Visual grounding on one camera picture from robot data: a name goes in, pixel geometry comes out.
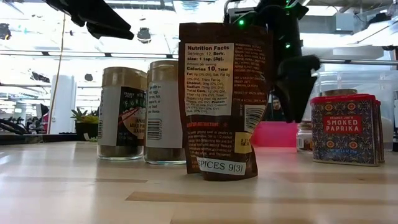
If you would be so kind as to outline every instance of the barcode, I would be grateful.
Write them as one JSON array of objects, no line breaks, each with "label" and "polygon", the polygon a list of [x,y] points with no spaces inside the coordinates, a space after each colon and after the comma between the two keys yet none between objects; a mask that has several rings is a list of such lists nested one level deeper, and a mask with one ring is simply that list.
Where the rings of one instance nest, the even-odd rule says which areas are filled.
[{"label": "barcode", "polygon": [[98,121],[98,139],[102,138],[102,120]]},{"label": "barcode", "polygon": [[304,148],[304,140],[302,138],[297,138],[297,149]]},{"label": "barcode", "polygon": [[265,105],[244,105],[244,131],[253,133],[265,109]]},{"label": "barcode", "polygon": [[162,139],[162,119],[148,119],[147,125],[147,139],[161,140]]}]

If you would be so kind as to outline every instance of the table surface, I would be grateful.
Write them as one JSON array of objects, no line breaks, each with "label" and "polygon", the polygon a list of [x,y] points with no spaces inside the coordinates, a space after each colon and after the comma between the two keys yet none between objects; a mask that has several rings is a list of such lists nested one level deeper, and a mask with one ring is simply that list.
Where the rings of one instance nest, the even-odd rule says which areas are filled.
[{"label": "table surface", "polygon": [[0,147],[0,223],[398,223],[398,154],[381,167],[259,148],[259,176],[206,182],[185,166],[101,161],[96,144]]}]

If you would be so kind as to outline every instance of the smoked paprika tin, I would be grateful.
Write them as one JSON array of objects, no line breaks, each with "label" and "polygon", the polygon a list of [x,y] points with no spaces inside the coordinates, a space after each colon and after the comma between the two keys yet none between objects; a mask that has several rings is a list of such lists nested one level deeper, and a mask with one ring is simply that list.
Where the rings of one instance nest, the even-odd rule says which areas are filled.
[{"label": "smoked paprika tin", "polygon": [[313,160],[378,166],[379,106],[375,96],[321,96],[311,100]]}]

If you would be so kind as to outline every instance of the pink container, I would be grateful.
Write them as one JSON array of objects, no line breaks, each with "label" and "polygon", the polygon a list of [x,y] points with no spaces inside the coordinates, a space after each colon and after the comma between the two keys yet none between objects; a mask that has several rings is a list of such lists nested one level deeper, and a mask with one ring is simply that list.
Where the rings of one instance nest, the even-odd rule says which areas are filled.
[{"label": "pink container", "polygon": [[297,124],[283,121],[263,121],[251,137],[255,147],[296,147]]}]

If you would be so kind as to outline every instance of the nutrition facts label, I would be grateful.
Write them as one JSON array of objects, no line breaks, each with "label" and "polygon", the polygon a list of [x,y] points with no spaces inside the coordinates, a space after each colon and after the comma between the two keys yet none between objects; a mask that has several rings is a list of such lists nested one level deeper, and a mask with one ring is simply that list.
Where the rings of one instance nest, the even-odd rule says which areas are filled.
[{"label": "nutrition facts label", "polygon": [[187,116],[231,115],[234,44],[185,44]]}]

